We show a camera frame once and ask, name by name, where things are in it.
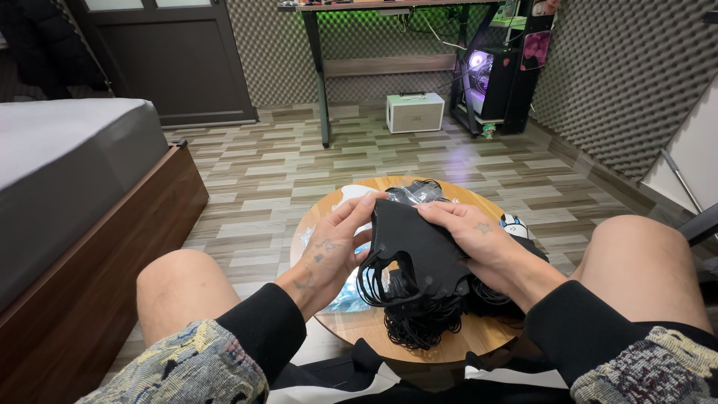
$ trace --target thigh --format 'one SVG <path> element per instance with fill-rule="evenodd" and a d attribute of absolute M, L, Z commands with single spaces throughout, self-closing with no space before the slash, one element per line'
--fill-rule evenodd
<path fill-rule="evenodd" d="M 628 320 L 675 321 L 713 332 L 688 243 L 657 221 L 617 216 L 602 222 L 570 279 Z"/>
<path fill-rule="evenodd" d="M 137 311 L 147 346 L 192 321 L 217 318 L 239 302 L 217 262 L 192 249 L 154 260 L 137 277 Z"/>

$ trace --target green figurine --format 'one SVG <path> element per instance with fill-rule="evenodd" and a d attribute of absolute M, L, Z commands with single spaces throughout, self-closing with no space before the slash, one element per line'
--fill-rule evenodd
<path fill-rule="evenodd" d="M 493 139 L 493 132 L 496 131 L 496 125 L 495 124 L 486 124 L 483 127 L 484 132 L 481 134 L 481 136 L 484 136 L 486 139 Z"/>

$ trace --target gray mattress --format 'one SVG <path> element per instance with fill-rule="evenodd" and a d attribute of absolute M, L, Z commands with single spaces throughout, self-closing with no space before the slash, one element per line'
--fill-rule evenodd
<path fill-rule="evenodd" d="M 148 101 L 0 104 L 0 311 L 166 152 Z"/>

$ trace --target white speaker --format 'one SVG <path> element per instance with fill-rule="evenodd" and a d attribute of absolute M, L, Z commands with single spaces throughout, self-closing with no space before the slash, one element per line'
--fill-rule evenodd
<path fill-rule="evenodd" d="M 391 133 L 441 130 L 444 99 L 436 93 L 386 97 L 386 126 Z"/>

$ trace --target black cuff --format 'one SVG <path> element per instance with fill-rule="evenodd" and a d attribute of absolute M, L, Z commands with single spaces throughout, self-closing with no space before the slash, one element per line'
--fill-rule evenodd
<path fill-rule="evenodd" d="M 650 331 L 631 323 L 576 280 L 541 299 L 526 314 L 524 330 L 568 386 Z"/>
<path fill-rule="evenodd" d="M 217 319 L 264 372 L 269 384 L 289 363 L 307 337 L 304 317 L 292 298 L 267 283 Z"/>

